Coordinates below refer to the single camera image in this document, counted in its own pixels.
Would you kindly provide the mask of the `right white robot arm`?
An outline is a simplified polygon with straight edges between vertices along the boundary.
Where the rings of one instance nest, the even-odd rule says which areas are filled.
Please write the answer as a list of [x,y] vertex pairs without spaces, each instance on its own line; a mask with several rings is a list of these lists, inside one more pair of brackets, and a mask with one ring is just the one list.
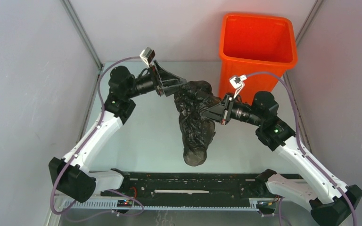
[[259,91],[252,104],[238,101],[231,94],[201,114],[222,125],[238,120],[257,126],[258,140],[293,166],[304,179],[304,184],[283,177],[267,169],[258,177],[255,190],[267,197],[279,195],[310,212],[320,226],[338,226],[347,217],[358,224],[356,208],[362,198],[362,189],[347,185],[331,173],[302,144],[300,137],[277,115],[279,105],[272,93]]

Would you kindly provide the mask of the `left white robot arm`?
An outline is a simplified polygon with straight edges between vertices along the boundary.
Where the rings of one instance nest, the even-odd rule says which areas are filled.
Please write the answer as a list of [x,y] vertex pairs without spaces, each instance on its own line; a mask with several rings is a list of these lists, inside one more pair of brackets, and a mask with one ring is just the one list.
[[130,183],[115,169],[91,172],[91,164],[107,141],[127,122],[136,107],[134,97],[156,92],[170,96],[187,81],[163,69],[156,60],[148,63],[142,75],[134,76],[125,66],[109,67],[109,93],[99,94],[101,113],[79,143],[61,159],[52,158],[49,171],[54,190],[83,203],[94,194],[112,189],[117,195],[129,193]]

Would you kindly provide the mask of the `black plastic trash bag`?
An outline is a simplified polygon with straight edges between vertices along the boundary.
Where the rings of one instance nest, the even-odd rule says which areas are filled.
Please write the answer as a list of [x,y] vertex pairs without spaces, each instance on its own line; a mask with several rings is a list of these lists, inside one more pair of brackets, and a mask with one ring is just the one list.
[[221,99],[213,95],[207,81],[187,82],[173,97],[179,113],[184,162],[192,167],[202,165],[215,136],[215,122],[202,116],[201,111],[218,104]]

